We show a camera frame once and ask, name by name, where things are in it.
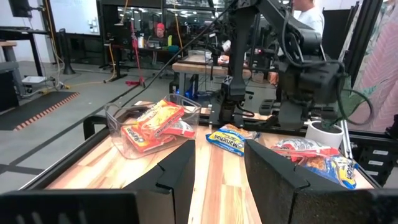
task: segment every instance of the white pot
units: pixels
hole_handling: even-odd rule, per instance
[[[308,125],[307,133],[305,134],[306,139],[311,139],[316,142],[319,142],[325,146],[330,146],[338,149],[340,147],[341,141],[343,140],[344,132],[343,130],[334,125],[337,130],[340,130],[339,133],[329,133],[326,131],[319,130],[314,127],[313,124],[320,123],[320,121],[311,121]]]

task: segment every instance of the gray floor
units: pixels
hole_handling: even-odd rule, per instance
[[[33,63],[21,62],[20,66],[21,75],[35,75]],[[44,66],[47,76],[56,73],[53,65],[47,64]],[[126,80],[137,80],[138,74],[137,70],[131,70],[128,72],[128,77],[116,82],[73,86],[87,82],[102,82],[102,80],[110,77],[109,70],[101,72],[97,66],[73,65],[73,67],[85,71],[78,71],[78,74],[75,75],[61,75],[60,79],[67,85],[72,86],[70,90],[66,91],[79,92],[80,95],[78,97],[21,131],[0,131],[0,193],[22,187],[42,170],[48,168],[81,144],[84,141],[83,126],[79,124],[45,147],[39,147],[46,144],[49,139],[54,138],[59,132],[67,129],[95,110],[102,108],[104,104],[118,95],[128,91],[130,87],[124,82]],[[153,72],[152,70],[145,70],[144,76],[150,81]],[[139,100],[157,101],[163,98],[169,92],[171,79],[172,75],[155,80],[150,89],[139,95],[131,103]],[[205,84],[203,80],[200,83],[202,83],[200,89],[204,90]],[[218,87],[219,84],[217,83],[213,86],[213,88]],[[210,89],[210,83],[206,83],[206,89]],[[115,103],[120,105],[125,103],[140,90],[140,87],[132,90],[126,96],[116,100]],[[247,99],[245,103],[245,108],[252,111],[258,111],[258,106],[264,98],[273,98],[275,95],[273,86],[269,84],[250,82],[248,90],[255,92],[254,98],[252,100]],[[104,111],[99,110],[98,114],[104,114]],[[12,169],[4,172],[3,167],[9,164],[12,165]],[[398,187],[398,172],[395,171],[391,175],[386,187]]]

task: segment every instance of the floor mat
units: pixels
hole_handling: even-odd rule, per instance
[[[79,93],[54,91],[0,115],[0,130],[19,131],[68,103]]]

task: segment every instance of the wooden surface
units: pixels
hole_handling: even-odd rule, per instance
[[[193,55],[187,57],[184,61],[187,62],[201,62],[204,63],[205,59],[204,56],[202,55]],[[183,73],[197,73],[199,75],[202,74],[210,74],[211,73],[211,65],[190,65],[186,63],[174,63],[173,64],[173,70],[175,72],[183,72]],[[213,67],[213,74],[214,75],[227,75],[228,74],[228,68],[226,67],[221,67],[221,66],[214,66]],[[248,69],[243,70],[242,74],[243,78],[247,79],[251,77],[251,72]]]
[[[212,132],[209,127],[198,127],[195,185],[188,223],[261,223],[243,157],[207,143],[205,135]],[[270,147],[288,137],[263,133],[259,142]],[[145,174],[177,147],[129,160],[108,137],[48,189],[120,189]],[[358,187],[372,188],[360,173],[355,174]]]
[[[0,47],[15,47],[16,45],[15,41],[0,41]]]

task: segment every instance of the red cap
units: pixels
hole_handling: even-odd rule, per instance
[[[164,24],[163,23],[158,23],[157,25],[156,25],[156,28],[157,29],[164,29]]]

